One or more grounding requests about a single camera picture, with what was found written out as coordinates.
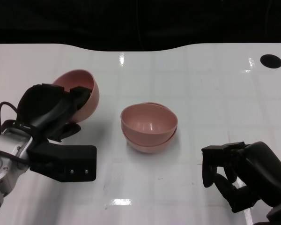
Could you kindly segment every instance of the black cable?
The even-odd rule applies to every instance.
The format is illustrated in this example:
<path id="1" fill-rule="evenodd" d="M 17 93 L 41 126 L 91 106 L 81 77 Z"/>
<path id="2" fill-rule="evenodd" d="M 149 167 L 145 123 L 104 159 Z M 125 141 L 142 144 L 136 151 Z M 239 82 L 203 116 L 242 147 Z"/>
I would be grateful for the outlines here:
<path id="1" fill-rule="evenodd" d="M 0 151 L 0 157 L 2 158 L 9 158 L 12 161 L 18 162 L 18 163 L 22 163 L 24 165 L 31 165 L 31 162 L 22 158 L 19 158 L 17 156 L 14 156 L 12 154 L 9 154 L 7 152 L 4 151 Z"/>
<path id="2" fill-rule="evenodd" d="M 32 163 L 29 160 L 19 158 L 17 156 L 14 156 L 14 155 L 9 154 L 9 153 L 4 152 L 4 151 L 0 151 L 0 157 L 1 158 L 9 158 L 10 160 L 12 160 L 14 162 L 21 163 L 21 164 L 24 164 L 24 165 L 34 166 L 34 167 L 37 167 L 39 170 L 43 170 L 43 171 L 51 170 L 54 167 L 54 165 L 52 163 L 47 163 L 47 164 Z"/>
<path id="3" fill-rule="evenodd" d="M 1 108 L 2 108 L 3 105 L 8 105 L 9 107 L 11 107 L 15 111 L 16 114 L 18 114 L 18 110 L 17 110 L 16 107 L 14 107 L 13 104 L 11 104 L 9 102 L 1 102 L 0 103 L 0 135 L 2 134 L 2 131 L 1 131 Z"/>
<path id="4" fill-rule="evenodd" d="M 264 22 L 264 30 L 265 30 L 266 38 L 268 36 L 268 16 L 270 14 L 271 6 L 272 6 L 272 0 L 268 0 L 267 9 L 266 9 L 266 18 L 265 18 L 265 22 Z"/>
<path id="5" fill-rule="evenodd" d="M 140 47 L 141 49 L 144 51 L 145 48 L 142 44 L 142 39 L 141 39 L 141 32 L 140 32 L 140 23 L 139 23 L 139 1 L 136 0 L 135 1 L 135 4 L 136 4 L 136 12 L 135 12 L 135 16 L 136 16 L 136 29 L 137 29 L 137 36 L 138 36 L 138 40 L 139 40 L 139 43 L 140 43 Z"/>

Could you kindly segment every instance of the pink bowl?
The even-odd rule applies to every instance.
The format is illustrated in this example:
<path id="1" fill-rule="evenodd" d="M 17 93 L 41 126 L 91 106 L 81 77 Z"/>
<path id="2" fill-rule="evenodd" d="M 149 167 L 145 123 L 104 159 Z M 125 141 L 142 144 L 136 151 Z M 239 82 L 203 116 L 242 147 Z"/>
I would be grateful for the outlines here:
<path id="1" fill-rule="evenodd" d="M 133 143 L 150 147 L 160 145 L 173 135 L 177 116 L 168 108 L 151 103 L 131 105 L 121 113 L 122 128 Z"/>
<path id="2" fill-rule="evenodd" d="M 90 72 L 82 69 L 72 70 L 60 76 L 53 84 L 64 87 L 66 91 L 70 91 L 71 88 L 77 86 L 92 90 L 86 104 L 71 118 L 72 122 L 81 122 L 87 119 L 96 110 L 100 94 L 98 85 Z"/>
<path id="3" fill-rule="evenodd" d="M 171 141 L 173 140 L 174 136 L 175 136 L 175 133 L 176 133 L 177 129 L 174 131 L 172 137 L 170 137 L 169 140 L 167 140 L 166 142 L 160 144 L 160 145 L 157 145 L 157 146 L 152 146 L 152 147 L 144 147 L 144 146 L 140 146 L 140 145 L 137 145 L 135 143 L 133 143 L 132 141 L 129 140 L 129 138 L 125 135 L 124 131 L 123 131 L 123 128 L 122 128 L 122 132 L 123 132 L 123 135 L 125 136 L 128 144 L 134 148 L 135 150 L 137 151 L 141 151 L 141 152 L 145 152 L 145 153 L 158 153 L 158 152 L 161 152 L 161 151 L 164 151 L 166 149 L 166 147 L 171 143 Z"/>

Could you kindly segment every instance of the black hole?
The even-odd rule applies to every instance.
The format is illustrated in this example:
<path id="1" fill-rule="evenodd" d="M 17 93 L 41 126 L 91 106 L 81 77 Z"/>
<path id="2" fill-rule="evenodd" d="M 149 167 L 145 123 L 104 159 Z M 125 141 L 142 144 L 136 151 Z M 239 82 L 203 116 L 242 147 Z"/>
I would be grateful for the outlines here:
<path id="1" fill-rule="evenodd" d="M 260 58 L 260 62 L 265 67 L 276 69 L 281 67 L 281 59 L 275 55 L 263 55 Z"/>

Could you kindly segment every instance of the white tabletop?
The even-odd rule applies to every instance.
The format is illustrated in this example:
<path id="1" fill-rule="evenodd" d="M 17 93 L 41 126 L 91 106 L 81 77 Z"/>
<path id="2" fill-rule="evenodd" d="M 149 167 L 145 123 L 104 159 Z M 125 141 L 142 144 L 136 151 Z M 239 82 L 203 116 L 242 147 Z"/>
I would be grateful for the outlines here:
<path id="1" fill-rule="evenodd" d="M 204 188 L 201 148 L 264 141 L 281 160 L 281 44 L 200 44 L 160 52 L 96 52 L 68 45 L 0 45 L 0 102 L 17 105 L 34 84 L 72 69 L 99 86 L 95 113 L 64 144 L 98 149 L 97 179 L 59 183 L 27 171 L 0 209 L 0 225 L 252 225 L 267 221 L 259 201 L 232 213 L 215 185 Z M 163 153 L 127 146 L 119 115 L 141 102 L 178 116 L 175 141 Z M 8 107 L 2 120 L 14 119 Z M 237 187 L 243 183 L 238 180 Z"/>

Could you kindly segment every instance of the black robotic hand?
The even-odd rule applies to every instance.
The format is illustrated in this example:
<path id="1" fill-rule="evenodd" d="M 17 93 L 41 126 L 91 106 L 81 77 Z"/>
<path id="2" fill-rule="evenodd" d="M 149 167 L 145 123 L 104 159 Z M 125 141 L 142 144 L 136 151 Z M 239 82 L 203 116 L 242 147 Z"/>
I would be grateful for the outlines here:
<path id="1" fill-rule="evenodd" d="M 266 216 L 269 224 L 281 224 L 281 162 L 265 143 L 208 146 L 202 152 L 204 186 L 215 183 L 232 212 L 250 208 L 261 199 L 273 207 Z M 224 168 L 227 178 L 217 174 L 219 166 Z M 233 186 L 237 177 L 246 186 Z"/>

